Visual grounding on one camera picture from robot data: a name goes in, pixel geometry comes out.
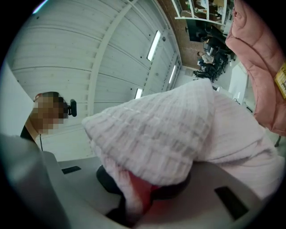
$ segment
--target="black rectangle slot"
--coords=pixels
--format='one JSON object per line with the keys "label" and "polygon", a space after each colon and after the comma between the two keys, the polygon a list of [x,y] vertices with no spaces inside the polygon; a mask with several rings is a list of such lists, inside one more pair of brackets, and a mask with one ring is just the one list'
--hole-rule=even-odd
{"label": "black rectangle slot", "polygon": [[245,207],[245,205],[228,187],[219,187],[214,191],[219,196],[224,206],[228,209],[234,220],[239,219],[248,212],[248,209]]}
{"label": "black rectangle slot", "polygon": [[81,170],[81,168],[78,166],[73,166],[73,167],[62,169],[62,172],[63,172],[63,174],[70,174],[70,173],[76,172],[78,170]]}

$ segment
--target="white wall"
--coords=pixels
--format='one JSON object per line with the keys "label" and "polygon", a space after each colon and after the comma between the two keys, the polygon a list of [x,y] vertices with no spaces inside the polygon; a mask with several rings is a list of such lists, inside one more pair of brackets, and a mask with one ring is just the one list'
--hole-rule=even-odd
{"label": "white wall", "polygon": [[0,74],[0,133],[19,136],[33,104],[4,61]]}
{"label": "white wall", "polygon": [[195,78],[194,74],[192,76],[185,75],[186,69],[187,69],[186,66],[182,66],[180,73],[177,77],[176,83],[174,85],[174,88],[177,88],[177,87],[180,87],[186,83],[189,83],[189,82],[193,81],[193,79]]}
{"label": "white wall", "polygon": [[[84,117],[133,99],[150,82],[147,94],[166,90],[178,51],[164,20],[150,0],[53,0],[31,16],[9,55],[11,69],[31,98],[57,91],[67,102],[75,99],[78,111],[64,128],[42,136],[44,150],[59,161],[91,157]],[[150,62],[157,30],[166,41]]]}

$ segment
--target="brick wall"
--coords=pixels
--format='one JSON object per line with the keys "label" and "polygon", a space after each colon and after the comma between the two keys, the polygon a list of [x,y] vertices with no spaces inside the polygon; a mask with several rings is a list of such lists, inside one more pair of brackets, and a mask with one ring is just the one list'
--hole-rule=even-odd
{"label": "brick wall", "polygon": [[197,65],[197,52],[203,51],[203,44],[189,40],[189,33],[185,31],[185,27],[187,27],[186,20],[175,19],[177,13],[171,0],[158,0],[158,2],[167,15],[174,30],[181,53],[182,64],[187,67],[199,69],[199,66]]}

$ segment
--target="gray panel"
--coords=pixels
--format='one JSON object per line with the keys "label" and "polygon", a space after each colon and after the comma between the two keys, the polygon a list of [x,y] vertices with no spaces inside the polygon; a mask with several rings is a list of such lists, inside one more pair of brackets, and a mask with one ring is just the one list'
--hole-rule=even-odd
{"label": "gray panel", "polygon": [[49,227],[69,228],[39,148],[18,136],[0,134],[0,157],[7,181],[23,204]]}
{"label": "gray panel", "polygon": [[135,228],[157,229],[158,225],[162,229],[229,228],[234,220],[214,192],[215,188],[223,186],[229,187],[248,209],[257,210],[262,206],[248,187],[218,166],[194,163],[187,188],[174,199],[154,201]]}
{"label": "gray panel", "polygon": [[69,218],[72,229],[126,229],[100,214],[75,190],[52,153],[43,152],[43,155],[51,184]]}
{"label": "gray panel", "polygon": [[62,161],[59,162],[61,169],[78,166],[81,170],[64,175],[73,188],[89,204],[102,214],[107,214],[110,210],[119,206],[120,196],[108,193],[98,182],[96,171],[101,166],[98,157]]}

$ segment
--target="person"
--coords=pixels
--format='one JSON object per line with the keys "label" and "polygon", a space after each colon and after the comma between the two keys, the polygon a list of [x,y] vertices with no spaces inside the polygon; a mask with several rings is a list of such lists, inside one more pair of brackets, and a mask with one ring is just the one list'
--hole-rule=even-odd
{"label": "person", "polygon": [[205,27],[205,31],[211,35],[211,37],[215,37],[217,38],[220,42],[225,43],[226,41],[226,37],[223,35],[223,33],[217,29],[215,26],[213,25],[207,25]]}
{"label": "person", "polygon": [[215,59],[215,62],[222,60],[224,63],[227,63],[227,62],[229,61],[228,55],[226,55],[226,54],[220,52],[220,50],[216,53],[214,59]]}
{"label": "person", "polygon": [[208,55],[207,53],[198,52],[197,55],[198,57],[201,57],[206,64],[211,64],[214,61],[214,57]]}
{"label": "person", "polygon": [[213,37],[202,37],[201,41],[204,42],[205,44],[208,44],[209,46],[211,46],[212,48],[214,48],[215,50],[223,49],[223,50],[227,50],[227,46],[225,43],[222,43],[220,40],[218,40],[217,38],[213,38]]}
{"label": "person", "polygon": [[208,79],[211,79],[211,76],[207,72],[194,71],[193,73],[195,74],[196,78],[208,78]]}
{"label": "person", "polygon": [[210,70],[212,70],[212,71],[216,71],[216,69],[215,69],[215,67],[214,67],[214,65],[213,64],[206,64],[206,63],[204,63],[204,62],[202,62],[202,61],[200,61],[200,66],[202,66],[202,67],[206,67],[206,68],[209,68]]}
{"label": "person", "polygon": [[37,94],[20,137],[35,142],[40,134],[48,134],[49,130],[56,129],[67,118],[67,103],[58,92]]}

